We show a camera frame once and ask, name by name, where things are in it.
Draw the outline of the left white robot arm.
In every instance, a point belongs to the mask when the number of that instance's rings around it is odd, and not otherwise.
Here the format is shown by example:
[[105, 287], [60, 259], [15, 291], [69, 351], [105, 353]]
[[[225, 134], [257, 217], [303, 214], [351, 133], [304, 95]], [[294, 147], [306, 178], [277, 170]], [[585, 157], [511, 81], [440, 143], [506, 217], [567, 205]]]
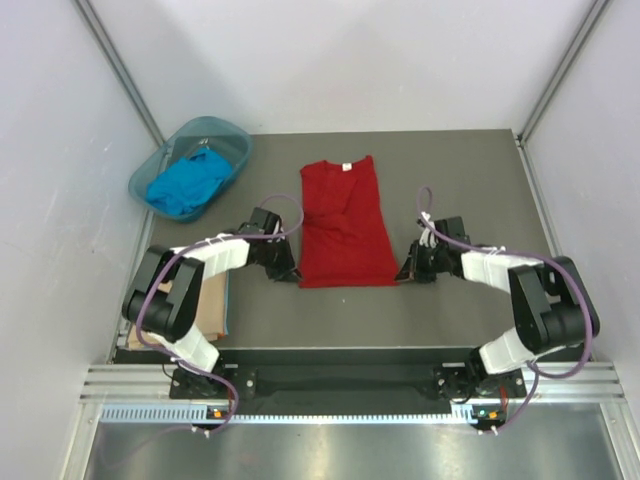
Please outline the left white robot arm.
[[196, 325], [204, 283], [251, 265], [263, 267], [275, 282], [302, 280], [282, 218], [260, 207], [237, 230], [187, 247], [149, 247], [125, 295], [122, 316], [138, 340], [167, 355], [205, 396], [226, 389], [235, 398], [237, 392], [219, 350]]

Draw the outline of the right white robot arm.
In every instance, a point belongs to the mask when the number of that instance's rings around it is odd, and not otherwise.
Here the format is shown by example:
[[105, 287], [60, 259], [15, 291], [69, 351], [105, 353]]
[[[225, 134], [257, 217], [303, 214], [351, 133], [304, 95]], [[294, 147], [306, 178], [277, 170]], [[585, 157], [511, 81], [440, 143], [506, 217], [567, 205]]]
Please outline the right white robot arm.
[[434, 220], [422, 211], [423, 228], [396, 275], [398, 282], [433, 283], [442, 274], [486, 285], [510, 296], [514, 326], [471, 351], [465, 361], [469, 395], [487, 396], [505, 374], [568, 347], [583, 346], [578, 363], [563, 373], [535, 368], [549, 379], [570, 378], [591, 357], [600, 321], [574, 262], [473, 245], [461, 217]]

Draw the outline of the red t-shirt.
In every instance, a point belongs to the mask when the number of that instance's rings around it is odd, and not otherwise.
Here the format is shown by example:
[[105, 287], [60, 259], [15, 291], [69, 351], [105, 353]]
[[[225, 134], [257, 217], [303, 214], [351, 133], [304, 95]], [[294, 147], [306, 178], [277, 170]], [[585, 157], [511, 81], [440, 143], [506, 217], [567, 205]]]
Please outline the red t-shirt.
[[399, 266], [381, 212], [374, 158], [322, 160], [304, 166], [300, 176], [300, 286], [394, 286]]

